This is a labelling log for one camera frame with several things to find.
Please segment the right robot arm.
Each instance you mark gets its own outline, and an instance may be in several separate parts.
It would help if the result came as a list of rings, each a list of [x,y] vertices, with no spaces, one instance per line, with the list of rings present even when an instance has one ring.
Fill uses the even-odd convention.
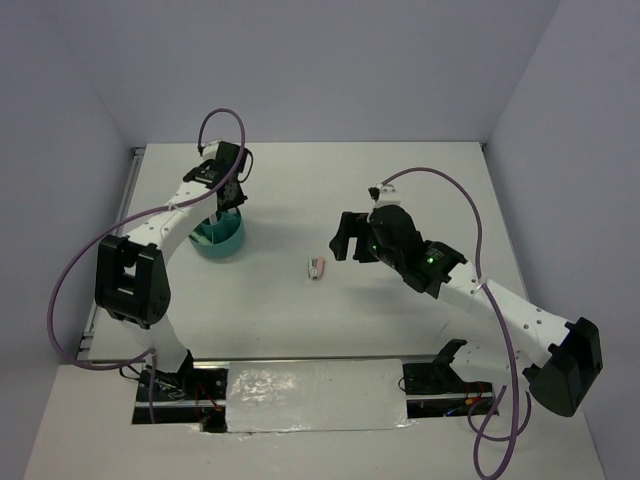
[[[522,374],[534,399],[550,412],[573,416],[603,369],[600,332],[581,317],[571,322],[530,303],[493,280],[452,247],[422,238],[398,205],[344,212],[329,248],[338,261],[381,262],[412,290],[506,330],[514,351],[529,359]]]

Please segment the pink white mini stapler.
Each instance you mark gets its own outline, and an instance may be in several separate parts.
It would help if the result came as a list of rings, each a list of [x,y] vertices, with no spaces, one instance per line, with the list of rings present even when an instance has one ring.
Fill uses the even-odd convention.
[[[324,257],[309,257],[307,265],[308,278],[313,281],[320,280],[324,273],[324,267]]]

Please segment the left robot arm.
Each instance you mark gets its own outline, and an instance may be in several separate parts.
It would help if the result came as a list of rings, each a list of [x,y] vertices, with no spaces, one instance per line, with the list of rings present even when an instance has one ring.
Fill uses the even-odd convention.
[[[189,241],[202,257],[222,260],[245,239],[239,210],[247,197],[240,173],[248,149],[220,141],[205,146],[202,163],[189,170],[163,211],[123,236],[99,243],[95,300],[145,350],[149,373],[172,398],[189,396],[198,381],[191,352],[168,318],[171,302],[166,265]]]

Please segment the green highlighter cap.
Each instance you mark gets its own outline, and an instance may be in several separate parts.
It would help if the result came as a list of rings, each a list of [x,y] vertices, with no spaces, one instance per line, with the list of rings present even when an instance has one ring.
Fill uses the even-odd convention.
[[[197,232],[192,232],[189,235],[189,237],[194,243],[197,243],[199,245],[208,246],[210,244],[210,242],[208,241],[208,239],[206,237],[200,235]]]

